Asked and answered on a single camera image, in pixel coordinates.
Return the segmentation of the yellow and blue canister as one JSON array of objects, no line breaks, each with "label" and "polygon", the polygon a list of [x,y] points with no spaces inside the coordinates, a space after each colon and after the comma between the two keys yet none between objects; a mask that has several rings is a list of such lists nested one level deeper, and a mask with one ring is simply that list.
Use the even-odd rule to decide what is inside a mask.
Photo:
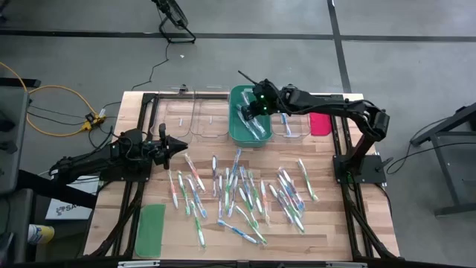
[{"label": "yellow and blue canister", "polygon": [[55,235],[55,229],[52,226],[30,224],[28,226],[27,241],[31,245],[49,243]]}]

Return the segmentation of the green plastic bin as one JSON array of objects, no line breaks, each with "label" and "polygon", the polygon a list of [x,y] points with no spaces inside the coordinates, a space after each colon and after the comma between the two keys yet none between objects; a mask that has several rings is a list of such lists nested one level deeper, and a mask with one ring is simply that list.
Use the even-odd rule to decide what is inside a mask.
[{"label": "green plastic bin", "polygon": [[229,120],[228,132],[235,145],[238,147],[264,147],[273,136],[271,117],[269,115],[259,115],[256,119],[263,125],[266,136],[262,140],[255,140],[250,131],[239,119],[237,115],[237,105],[245,106],[241,92],[247,91],[250,101],[254,101],[255,97],[252,93],[252,85],[235,86],[230,91],[229,97]]}]

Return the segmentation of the black diagonal bar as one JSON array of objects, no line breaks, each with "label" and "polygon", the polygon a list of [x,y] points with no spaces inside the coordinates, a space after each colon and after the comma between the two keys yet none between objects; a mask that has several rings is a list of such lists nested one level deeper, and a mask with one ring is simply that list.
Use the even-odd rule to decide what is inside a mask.
[{"label": "black diagonal bar", "polygon": [[93,194],[42,178],[25,170],[18,171],[16,190],[19,189],[31,189],[40,196],[86,208],[94,208],[97,201],[97,197]]}]

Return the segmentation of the black metal desk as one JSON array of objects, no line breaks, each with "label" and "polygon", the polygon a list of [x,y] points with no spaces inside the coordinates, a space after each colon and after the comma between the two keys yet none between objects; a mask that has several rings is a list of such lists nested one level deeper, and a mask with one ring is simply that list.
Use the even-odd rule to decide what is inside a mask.
[{"label": "black metal desk", "polygon": [[427,141],[432,143],[452,201],[434,215],[476,211],[476,102],[424,127],[410,144],[418,147]]}]

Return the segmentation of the grey equipment case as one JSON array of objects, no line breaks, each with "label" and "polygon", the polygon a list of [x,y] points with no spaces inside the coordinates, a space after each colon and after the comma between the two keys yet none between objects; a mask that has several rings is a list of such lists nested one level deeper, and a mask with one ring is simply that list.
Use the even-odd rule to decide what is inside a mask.
[{"label": "grey equipment case", "polygon": [[24,89],[0,87],[0,196],[36,187],[42,177],[22,170],[20,161],[29,94]]}]

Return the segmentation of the green lid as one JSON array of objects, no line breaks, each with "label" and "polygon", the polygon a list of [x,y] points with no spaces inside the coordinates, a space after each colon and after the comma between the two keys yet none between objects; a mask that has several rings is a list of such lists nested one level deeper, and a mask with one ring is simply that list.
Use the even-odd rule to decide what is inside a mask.
[{"label": "green lid", "polygon": [[159,258],[164,231],[165,204],[145,205],[141,209],[135,255],[139,258]]}]

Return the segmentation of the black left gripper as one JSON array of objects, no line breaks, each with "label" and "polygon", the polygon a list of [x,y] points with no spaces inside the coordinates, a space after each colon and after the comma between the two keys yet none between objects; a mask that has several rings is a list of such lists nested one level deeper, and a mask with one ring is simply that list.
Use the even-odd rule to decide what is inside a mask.
[{"label": "black left gripper", "polygon": [[166,136],[166,124],[159,124],[159,140],[147,141],[147,158],[155,165],[162,165],[165,170],[170,169],[170,156],[174,156],[187,149],[188,143],[177,138]]}]

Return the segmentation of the white paper sign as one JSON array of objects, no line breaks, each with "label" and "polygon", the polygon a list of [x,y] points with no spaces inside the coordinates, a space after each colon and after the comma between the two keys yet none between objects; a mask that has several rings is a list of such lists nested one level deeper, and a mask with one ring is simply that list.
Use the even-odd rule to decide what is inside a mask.
[{"label": "white paper sign", "polygon": [[[70,187],[97,195],[99,188],[98,176],[80,176],[78,180],[69,184]],[[75,205],[52,199],[45,215],[46,220],[87,220],[92,212],[91,208]]]}]

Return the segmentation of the clear plastic bin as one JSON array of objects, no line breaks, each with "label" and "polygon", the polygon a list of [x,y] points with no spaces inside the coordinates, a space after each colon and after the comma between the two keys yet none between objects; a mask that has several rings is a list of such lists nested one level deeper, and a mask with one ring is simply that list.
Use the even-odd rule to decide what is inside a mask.
[{"label": "clear plastic bin", "polygon": [[155,122],[149,129],[153,139],[159,139],[159,125],[165,124],[167,135],[190,142],[194,108],[195,92],[192,89],[182,86],[160,91]]},{"label": "clear plastic bin", "polygon": [[304,139],[310,134],[310,124],[308,115],[287,115],[287,120],[292,131],[292,135],[286,135],[285,127],[281,121],[281,114],[276,113],[271,116],[272,132],[278,138],[290,139],[291,141],[298,141]]},{"label": "clear plastic bin", "polygon": [[193,92],[193,118],[190,130],[198,141],[228,140],[230,90],[206,86]]}]

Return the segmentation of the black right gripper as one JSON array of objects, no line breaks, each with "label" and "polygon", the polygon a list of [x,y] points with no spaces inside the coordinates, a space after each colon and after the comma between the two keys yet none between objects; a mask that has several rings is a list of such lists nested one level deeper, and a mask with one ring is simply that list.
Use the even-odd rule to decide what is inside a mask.
[{"label": "black right gripper", "polygon": [[240,108],[244,119],[253,119],[258,115],[272,115],[279,112],[277,104],[279,91],[270,80],[265,79],[257,83],[242,71],[238,70],[238,73],[255,85],[252,88],[255,100],[251,101],[249,106]]}]

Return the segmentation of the black floor fan stand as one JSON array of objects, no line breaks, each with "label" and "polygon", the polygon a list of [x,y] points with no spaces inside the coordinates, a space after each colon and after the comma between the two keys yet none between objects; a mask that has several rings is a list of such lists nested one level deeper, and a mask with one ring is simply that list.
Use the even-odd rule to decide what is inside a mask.
[{"label": "black floor fan stand", "polygon": [[[179,7],[179,4],[176,0],[150,0],[155,4],[159,13],[165,15],[164,19],[161,19],[161,23],[158,26],[159,33],[167,40],[169,44],[185,44],[191,43],[194,44],[196,41],[196,36],[188,29],[188,20],[185,16],[183,10]],[[165,29],[164,25],[167,21],[170,21],[177,29],[185,30],[191,36],[190,40],[180,40],[173,41],[172,37],[169,36]]]}]

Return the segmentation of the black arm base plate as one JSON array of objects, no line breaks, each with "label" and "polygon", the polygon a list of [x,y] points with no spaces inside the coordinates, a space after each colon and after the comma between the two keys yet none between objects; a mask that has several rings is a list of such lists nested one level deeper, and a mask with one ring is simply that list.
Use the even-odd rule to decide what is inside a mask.
[{"label": "black arm base plate", "polygon": [[151,174],[152,162],[120,162],[100,172],[104,182],[146,182]]},{"label": "black arm base plate", "polygon": [[345,155],[332,159],[335,180],[339,184],[386,182],[384,165],[380,156],[366,155],[361,159],[349,159]]}]

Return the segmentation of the yellow power strip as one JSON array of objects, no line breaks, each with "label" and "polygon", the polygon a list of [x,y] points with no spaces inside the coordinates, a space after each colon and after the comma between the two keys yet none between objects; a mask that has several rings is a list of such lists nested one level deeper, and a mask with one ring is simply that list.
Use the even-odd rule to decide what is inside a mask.
[{"label": "yellow power strip", "polygon": [[81,126],[82,131],[89,131],[96,127],[99,127],[106,119],[105,115],[97,114],[94,112],[90,112],[89,114],[85,115],[85,121]]}]

